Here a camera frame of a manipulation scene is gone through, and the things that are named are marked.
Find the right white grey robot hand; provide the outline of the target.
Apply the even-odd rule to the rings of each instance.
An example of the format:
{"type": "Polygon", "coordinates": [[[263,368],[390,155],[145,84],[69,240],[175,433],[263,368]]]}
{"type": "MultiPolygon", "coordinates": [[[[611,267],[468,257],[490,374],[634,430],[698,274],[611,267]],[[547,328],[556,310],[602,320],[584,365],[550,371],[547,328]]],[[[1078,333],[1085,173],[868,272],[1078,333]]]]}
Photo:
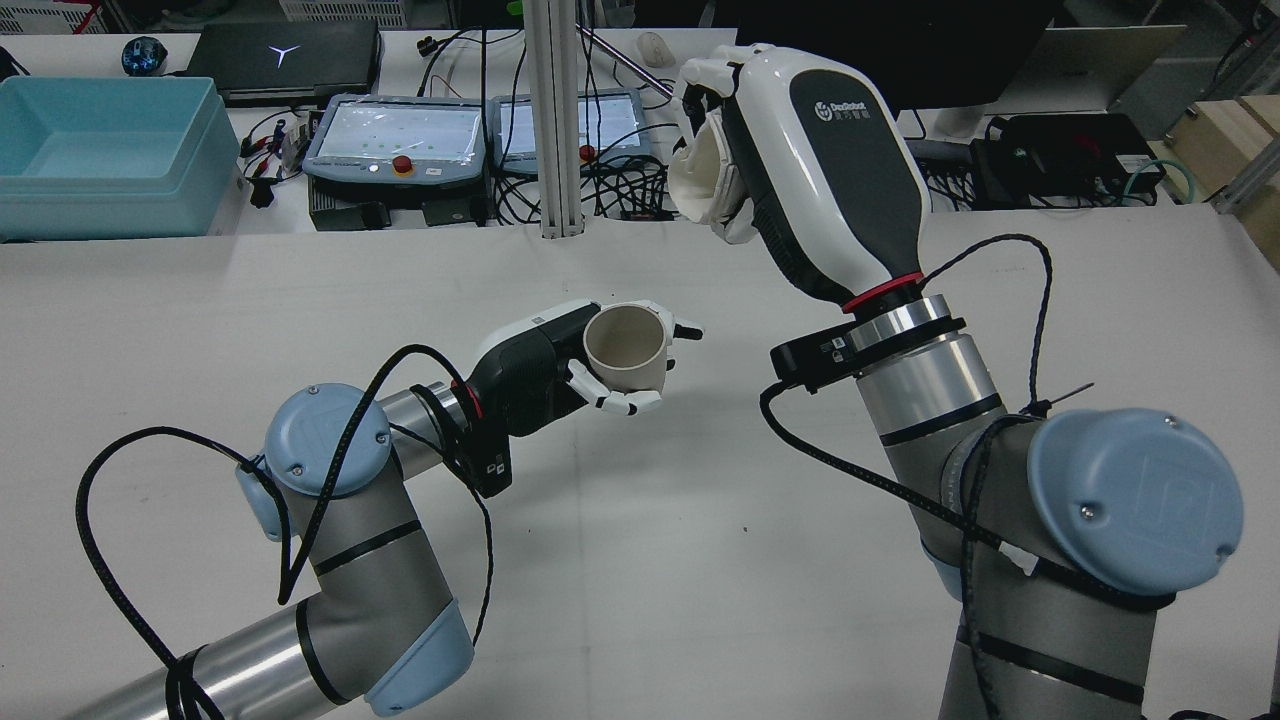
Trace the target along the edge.
{"type": "Polygon", "coordinates": [[[929,193],[860,70],[769,44],[686,61],[669,160],[678,213],[727,243],[759,234],[783,277],[855,316],[922,297],[929,193]]]}

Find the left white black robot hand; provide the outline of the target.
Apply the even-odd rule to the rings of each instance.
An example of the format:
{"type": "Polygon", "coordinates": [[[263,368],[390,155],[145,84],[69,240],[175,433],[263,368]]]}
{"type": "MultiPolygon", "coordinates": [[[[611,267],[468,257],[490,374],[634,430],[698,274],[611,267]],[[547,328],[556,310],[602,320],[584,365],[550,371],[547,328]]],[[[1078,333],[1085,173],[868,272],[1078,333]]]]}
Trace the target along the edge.
{"type": "Polygon", "coordinates": [[[525,437],[581,407],[635,416],[660,406],[677,340],[700,324],[652,300],[576,299],[490,333],[461,392],[475,432],[525,437]]]}

